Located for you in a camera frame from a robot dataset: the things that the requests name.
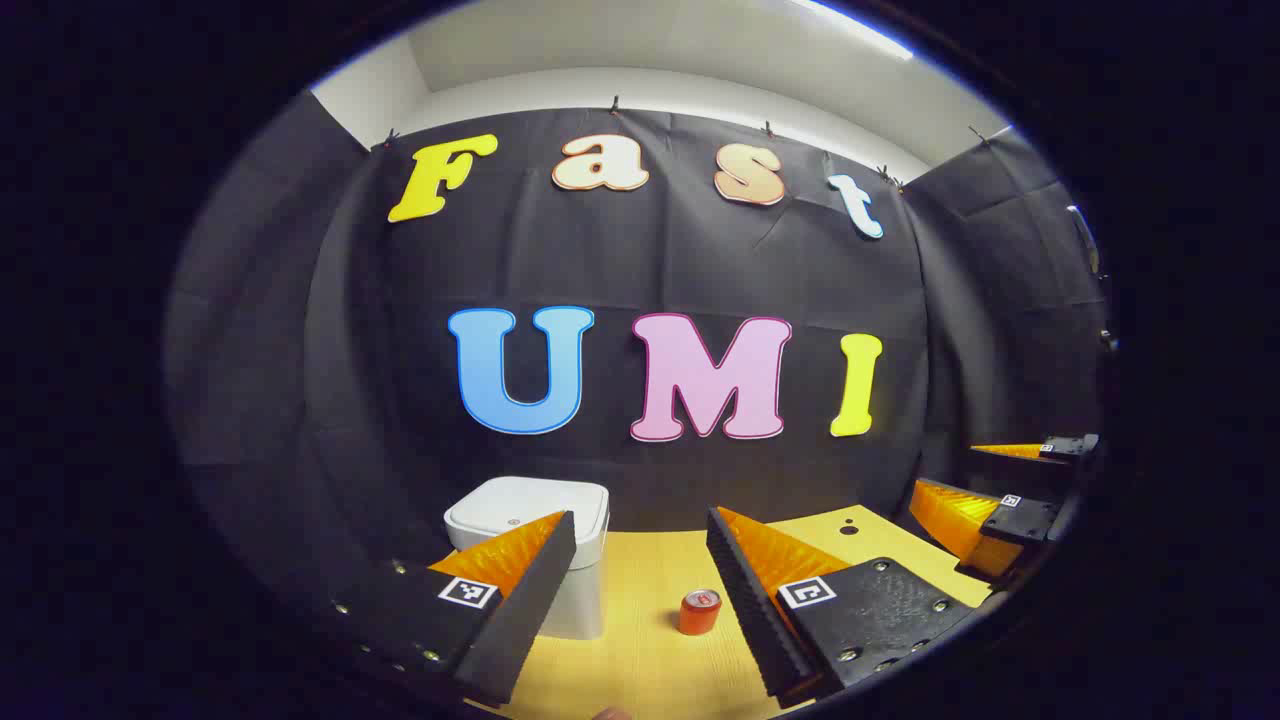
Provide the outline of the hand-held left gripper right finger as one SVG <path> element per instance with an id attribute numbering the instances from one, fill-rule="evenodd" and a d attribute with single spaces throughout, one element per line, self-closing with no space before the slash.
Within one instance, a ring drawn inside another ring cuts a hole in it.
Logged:
<path id="1" fill-rule="evenodd" d="M 712 507 L 707 547 L 777 701 L 874 685 L 945 646 L 992 597 L 948 553 L 863 506 L 776 523 Z"/>

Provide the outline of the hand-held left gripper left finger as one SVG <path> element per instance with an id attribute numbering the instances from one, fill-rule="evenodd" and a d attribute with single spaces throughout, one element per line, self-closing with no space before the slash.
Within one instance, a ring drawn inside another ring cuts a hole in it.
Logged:
<path id="1" fill-rule="evenodd" d="M 416 700 L 500 707 L 575 552 L 575 515 L 559 510 L 430 565 L 393 560 L 337 594 L 328 635 Z"/>

